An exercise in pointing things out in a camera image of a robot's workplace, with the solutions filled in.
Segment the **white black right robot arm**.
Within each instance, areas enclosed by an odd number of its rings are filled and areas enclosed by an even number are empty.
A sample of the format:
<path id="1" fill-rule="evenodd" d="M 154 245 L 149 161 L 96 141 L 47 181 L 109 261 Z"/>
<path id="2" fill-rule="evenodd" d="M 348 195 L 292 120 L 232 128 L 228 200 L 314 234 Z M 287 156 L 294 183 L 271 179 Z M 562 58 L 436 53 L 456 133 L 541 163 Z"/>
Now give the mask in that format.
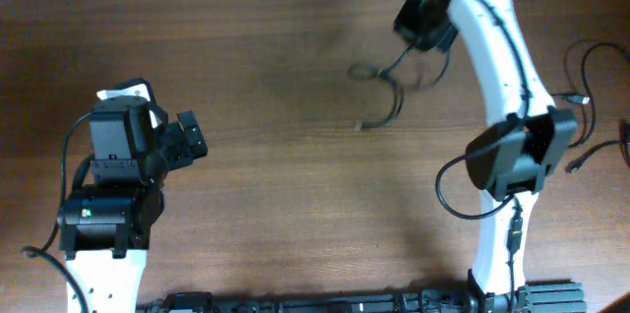
<path id="1" fill-rule="evenodd" d="M 528 51 L 513 0 L 407 0 L 395 30 L 421 51 L 446 50 L 461 37 L 472 60 L 486 130 L 456 157 L 478 190 L 481 211 L 464 214 L 446 202 L 444 169 L 435 179 L 443 208 L 480 223 L 479 242 L 464 289 L 429 290 L 424 309 L 446 304 L 462 312 L 530 312 L 523 261 L 529 221 L 550 175 L 577 128 L 557 108 Z"/>

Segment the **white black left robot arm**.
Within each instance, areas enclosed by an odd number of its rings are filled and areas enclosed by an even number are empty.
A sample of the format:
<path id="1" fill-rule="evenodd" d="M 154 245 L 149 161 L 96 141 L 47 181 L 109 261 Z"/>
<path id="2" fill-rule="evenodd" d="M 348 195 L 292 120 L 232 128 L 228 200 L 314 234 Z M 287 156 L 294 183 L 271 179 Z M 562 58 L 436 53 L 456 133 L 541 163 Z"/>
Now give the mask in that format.
<path id="1" fill-rule="evenodd" d="M 192 111 L 169 121 L 153 101 L 121 95 L 88 116 L 92 154 L 58 212 L 70 312 L 132 312 L 148 261 L 152 225 L 165 207 L 168 172 L 208 147 Z"/>

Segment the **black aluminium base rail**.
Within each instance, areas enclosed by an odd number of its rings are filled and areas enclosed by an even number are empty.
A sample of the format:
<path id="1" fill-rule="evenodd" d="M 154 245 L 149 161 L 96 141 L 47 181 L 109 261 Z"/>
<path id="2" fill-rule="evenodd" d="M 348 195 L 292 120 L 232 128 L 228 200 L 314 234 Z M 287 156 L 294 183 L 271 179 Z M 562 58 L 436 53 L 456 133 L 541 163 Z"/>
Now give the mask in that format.
<path id="1" fill-rule="evenodd" d="M 579 283 L 526 284 L 515 293 L 485 296 L 469 288 L 424 289 L 312 299 L 222 299 L 209 292 L 172 293 L 138 306 L 136 313 L 581 313 L 588 310 Z"/>

